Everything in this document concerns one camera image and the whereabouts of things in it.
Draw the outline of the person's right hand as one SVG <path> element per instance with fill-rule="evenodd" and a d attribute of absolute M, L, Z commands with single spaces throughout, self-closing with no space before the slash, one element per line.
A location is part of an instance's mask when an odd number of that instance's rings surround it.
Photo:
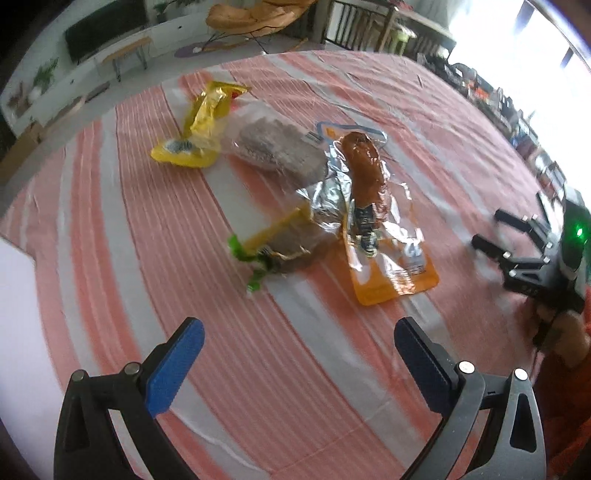
<path fill-rule="evenodd" d="M 590 336 L 583 317 L 574 311 L 558 312 L 544 305 L 536 307 L 539 326 L 548 328 L 540 347 L 545 354 L 556 354 L 568 368 L 581 364 L 590 351 Z"/>

